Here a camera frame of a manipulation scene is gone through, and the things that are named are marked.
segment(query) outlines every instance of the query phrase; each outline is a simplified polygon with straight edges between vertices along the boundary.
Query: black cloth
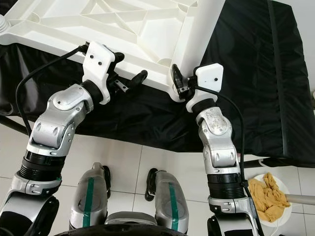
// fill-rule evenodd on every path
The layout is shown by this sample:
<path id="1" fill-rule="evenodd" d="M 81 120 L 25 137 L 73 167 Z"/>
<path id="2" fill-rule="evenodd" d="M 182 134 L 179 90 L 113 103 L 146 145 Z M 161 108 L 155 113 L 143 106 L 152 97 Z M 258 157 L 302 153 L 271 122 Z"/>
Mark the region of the black cloth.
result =
<path id="1" fill-rule="evenodd" d="M 1 0 L 0 13 L 14 2 Z M 0 46 L 0 115 L 18 115 L 18 83 L 54 58 L 20 44 Z M 269 0 L 226 0 L 202 64 L 215 62 L 224 66 L 221 93 L 245 119 L 245 153 L 276 158 L 279 165 L 315 166 L 315 119 L 291 7 Z M 23 94 L 28 117 L 35 120 L 53 93 L 80 83 L 82 75 L 81 64 L 64 60 L 29 81 Z M 232 123 L 239 151 L 236 112 L 220 99 L 217 104 Z M 76 132 L 172 151 L 202 151 L 195 116 L 185 104 L 147 86 L 133 97 L 116 96 L 106 106 L 97 105 Z"/>

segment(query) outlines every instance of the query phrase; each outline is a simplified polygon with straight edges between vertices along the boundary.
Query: yellow cloth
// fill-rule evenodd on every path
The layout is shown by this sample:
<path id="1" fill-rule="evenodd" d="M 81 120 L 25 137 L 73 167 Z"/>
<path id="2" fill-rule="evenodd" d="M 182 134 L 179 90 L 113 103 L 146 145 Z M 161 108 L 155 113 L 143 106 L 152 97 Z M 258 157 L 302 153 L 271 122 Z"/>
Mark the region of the yellow cloth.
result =
<path id="1" fill-rule="evenodd" d="M 271 173 L 265 174 L 264 183 L 254 178 L 250 179 L 249 188 L 259 218 L 262 220 L 274 222 L 282 216 L 284 208 L 290 206 Z"/>

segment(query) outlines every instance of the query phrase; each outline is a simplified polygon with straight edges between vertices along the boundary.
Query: floor tile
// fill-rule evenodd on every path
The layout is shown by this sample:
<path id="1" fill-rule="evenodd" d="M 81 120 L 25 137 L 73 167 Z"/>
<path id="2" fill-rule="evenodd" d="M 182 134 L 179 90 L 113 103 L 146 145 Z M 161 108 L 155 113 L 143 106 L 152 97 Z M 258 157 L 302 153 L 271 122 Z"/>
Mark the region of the floor tile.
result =
<path id="1" fill-rule="evenodd" d="M 132 211 L 133 199 L 134 194 L 112 191 L 108 199 L 108 215 L 119 211 Z"/>
<path id="2" fill-rule="evenodd" d="M 141 145 L 105 138 L 76 135 L 62 171 L 63 184 L 76 186 L 94 162 L 107 165 L 113 191 L 134 193 Z"/>
<path id="3" fill-rule="evenodd" d="M 260 159 L 253 155 L 245 155 L 244 160 Z M 297 167 L 285 166 L 285 167 L 257 167 L 246 168 L 245 177 L 247 179 L 253 178 L 259 174 L 265 174 L 270 172 L 272 175 L 278 177 L 289 189 L 290 194 L 301 195 L 299 173 Z M 303 207 L 301 204 L 292 204 L 292 212 L 303 213 Z"/>
<path id="4" fill-rule="evenodd" d="M 207 203 L 187 201 L 189 211 L 188 235 L 207 236 L 207 220 L 213 213 Z M 144 195 L 136 194 L 134 198 L 133 211 L 143 212 L 151 216 L 155 215 L 155 201 L 147 202 Z"/>
<path id="5" fill-rule="evenodd" d="M 12 178 L 20 169 L 28 141 L 27 135 L 0 124 L 0 177 Z"/>
<path id="6" fill-rule="evenodd" d="M 207 221 L 214 214 L 208 203 L 187 201 L 189 211 L 188 235 L 208 236 Z"/>
<path id="7" fill-rule="evenodd" d="M 306 227 L 306 235 L 313 236 L 315 235 L 315 215 L 304 215 L 305 218 L 305 227 Z"/>
<path id="8" fill-rule="evenodd" d="M 59 200 L 59 210 L 51 231 L 50 236 L 69 230 L 69 219 L 71 215 L 71 206 L 73 203 L 76 187 L 60 186 L 54 196 Z"/>
<path id="9" fill-rule="evenodd" d="M 315 196 L 315 169 L 298 168 L 302 195 Z M 304 213 L 315 214 L 315 206 L 303 205 Z"/>
<path id="10" fill-rule="evenodd" d="M 8 193 L 8 190 L 11 186 L 12 180 L 10 178 L 1 178 L 0 177 L 0 206 Z"/>
<path id="11" fill-rule="evenodd" d="M 262 228 L 266 236 L 269 236 L 275 229 L 264 225 L 262 225 Z M 274 235 L 278 236 L 281 234 L 284 236 L 306 236 L 304 215 L 301 213 L 292 213 L 289 220 L 280 226 Z"/>
<path id="12" fill-rule="evenodd" d="M 155 216 L 156 207 L 155 201 L 148 202 L 145 200 L 144 195 L 135 194 L 133 202 L 133 210 L 135 212 L 143 212 L 151 216 Z"/>
<path id="13" fill-rule="evenodd" d="M 202 153 L 178 153 L 143 146 L 136 193 L 145 193 L 151 168 L 173 174 L 187 200 L 207 202 L 209 189 Z"/>

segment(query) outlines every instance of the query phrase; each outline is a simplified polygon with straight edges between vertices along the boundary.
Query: black cable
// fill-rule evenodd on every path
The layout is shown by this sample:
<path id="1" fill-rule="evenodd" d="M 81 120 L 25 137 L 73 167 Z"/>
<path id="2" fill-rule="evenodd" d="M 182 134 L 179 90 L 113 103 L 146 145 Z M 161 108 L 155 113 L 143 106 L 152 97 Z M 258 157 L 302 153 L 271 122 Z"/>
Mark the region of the black cable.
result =
<path id="1" fill-rule="evenodd" d="M 228 97 L 226 97 L 225 95 L 221 94 L 221 93 L 218 93 L 214 90 L 211 90 L 211 89 L 207 89 L 207 88 L 203 88 L 203 87 L 200 87 L 200 86 L 195 86 L 194 87 L 195 89 L 197 90 L 201 90 L 201 91 L 204 91 L 204 92 L 208 92 L 208 93 L 211 93 L 211 94 L 214 94 L 220 98 L 223 98 L 224 100 L 226 100 L 227 102 L 229 102 L 233 108 L 236 110 L 237 112 L 237 115 L 240 119 L 240 122 L 241 122 L 241 160 L 240 160 L 240 170 L 241 170 L 241 179 L 242 179 L 242 182 L 243 184 L 245 184 L 244 188 L 245 188 L 245 192 L 247 194 L 247 197 L 249 198 L 252 198 L 252 195 L 248 189 L 248 184 L 247 181 L 245 180 L 245 175 L 244 175 L 244 152 L 245 152 L 245 131 L 244 131 L 244 119 L 243 119 L 243 116 L 242 116 L 242 113 L 240 111 L 240 109 L 236 106 L 236 104 L 231 100 L 229 99 Z M 256 213 L 256 224 L 257 224 L 257 227 L 258 227 L 258 232 L 263 236 L 264 233 L 263 233 L 263 230 L 262 230 L 262 227 L 261 227 L 261 223 L 260 223 L 260 220 L 258 218 L 258 214 L 257 214 L 257 210 L 256 208 L 255 209 L 255 213 Z"/>
<path id="2" fill-rule="evenodd" d="M 83 46 L 79 46 L 77 47 L 76 49 L 72 50 L 71 52 L 59 57 L 59 58 L 56 58 L 50 62 L 48 62 L 47 64 L 45 65 L 42 65 L 41 67 L 37 68 L 36 70 L 32 71 L 27 77 L 25 77 L 17 86 L 16 88 L 16 91 L 15 91 L 15 100 L 16 100 L 16 105 L 18 107 L 18 110 L 19 110 L 19 113 L 23 119 L 23 122 L 25 124 L 25 127 L 26 127 L 26 130 L 28 132 L 28 135 L 31 136 L 31 132 L 32 132 L 32 129 L 31 129 L 31 126 L 30 126 L 30 123 L 26 117 L 26 114 L 23 110 L 23 106 L 21 104 L 21 91 L 22 91 L 22 87 L 24 86 L 24 84 L 30 80 L 33 76 L 36 76 L 39 72 L 41 72 L 43 69 L 47 68 L 48 66 L 51 66 L 53 64 L 55 64 L 56 62 L 58 61 L 61 61 L 63 59 L 66 59 L 74 54 L 76 54 L 77 52 L 86 52 L 87 51 L 87 45 L 83 45 Z"/>

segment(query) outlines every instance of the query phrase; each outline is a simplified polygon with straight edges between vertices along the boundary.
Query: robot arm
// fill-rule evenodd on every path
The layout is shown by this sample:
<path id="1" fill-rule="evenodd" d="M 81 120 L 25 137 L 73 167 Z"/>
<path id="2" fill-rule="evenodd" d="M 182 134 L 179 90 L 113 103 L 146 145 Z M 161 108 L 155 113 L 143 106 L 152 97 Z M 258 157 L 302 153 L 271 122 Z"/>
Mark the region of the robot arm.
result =
<path id="1" fill-rule="evenodd" d="M 1 235 L 49 234 L 59 207 L 52 194 L 61 185 L 61 171 L 76 127 L 97 103 L 110 101 L 110 86 L 113 90 L 129 90 L 114 72 L 123 59 L 122 53 L 91 42 L 83 63 L 83 82 L 49 98 L 46 111 L 34 124 L 21 169 L 14 175 L 1 207 Z M 146 77 L 147 72 L 142 71 L 131 85 L 142 83 Z"/>
<path id="2" fill-rule="evenodd" d="M 201 86 L 219 92 L 223 67 L 212 64 L 196 68 L 194 75 L 183 78 L 176 65 L 173 80 L 179 95 L 188 100 L 186 108 L 197 115 L 199 137 L 204 145 L 203 157 L 208 179 L 210 210 L 208 220 L 211 236 L 263 235 L 257 230 L 259 220 L 252 198 L 244 193 L 236 148 L 231 140 L 232 125 L 215 106 L 217 96 L 200 90 Z"/>

